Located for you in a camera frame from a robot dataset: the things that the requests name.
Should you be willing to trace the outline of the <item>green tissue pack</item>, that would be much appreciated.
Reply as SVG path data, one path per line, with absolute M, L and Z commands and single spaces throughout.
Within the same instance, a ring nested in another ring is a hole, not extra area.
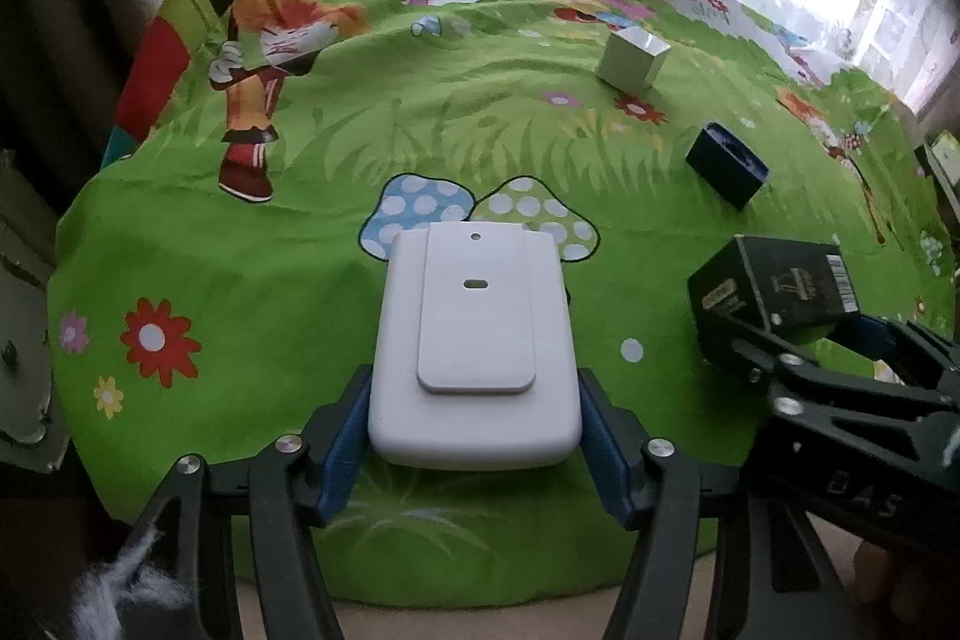
M 931 145 L 932 156 L 952 188 L 960 185 L 960 142 L 949 130 L 940 131 Z

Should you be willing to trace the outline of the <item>black barcode box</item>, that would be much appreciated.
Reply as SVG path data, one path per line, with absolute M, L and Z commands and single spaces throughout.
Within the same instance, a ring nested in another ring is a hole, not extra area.
M 861 314 L 838 245 L 739 234 L 688 281 L 704 354 L 719 353 L 734 326 L 804 344 Z

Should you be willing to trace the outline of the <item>dark blue small box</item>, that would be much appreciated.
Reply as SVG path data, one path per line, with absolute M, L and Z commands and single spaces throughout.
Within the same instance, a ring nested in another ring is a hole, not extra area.
M 700 128 L 686 163 L 736 209 L 745 208 L 770 179 L 770 167 L 719 122 Z

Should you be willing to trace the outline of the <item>white plastic case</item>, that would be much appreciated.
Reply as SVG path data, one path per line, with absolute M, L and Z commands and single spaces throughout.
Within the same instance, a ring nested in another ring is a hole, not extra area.
M 371 380 L 376 453 L 425 470 L 525 470 L 567 459 L 581 429 L 553 236 L 470 221 L 398 232 Z

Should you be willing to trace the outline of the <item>white drawer cabinet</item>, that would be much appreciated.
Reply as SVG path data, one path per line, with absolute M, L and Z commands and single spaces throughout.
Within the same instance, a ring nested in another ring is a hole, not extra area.
M 2 154 L 2 461 L 21 470 L 59 470 L 68 431 L 52 380 L 47 281 L 55 218 Z

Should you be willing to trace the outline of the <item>small white cube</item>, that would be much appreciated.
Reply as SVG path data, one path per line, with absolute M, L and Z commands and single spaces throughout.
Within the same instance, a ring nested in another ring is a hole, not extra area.
M 597 76 L 617 91 L 640 94 L 651 88 L 670 52 L 669 42 L 638 26 L 612 31 L 597 65 Z

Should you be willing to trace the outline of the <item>green cartoon print cloth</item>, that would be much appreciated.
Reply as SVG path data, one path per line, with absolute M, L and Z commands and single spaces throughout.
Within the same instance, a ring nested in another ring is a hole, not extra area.
M 597 76 L 631 26 L 672 47 L 640 94 Z M 706 122 L 770 167 L 743 209 L 686 163 Z M 833 242 L 869 314 L 955 325 L 893 96 L 737 0 L 164 0 L 49 289 L 53 375 L 107 511 L 132 521 L 184 453 L 301 427 L 373 355 L 397 232 L 470 220 L 551 232 L 579 362 L 711 461 L 754 433 L 686 298 L 729 237 Z

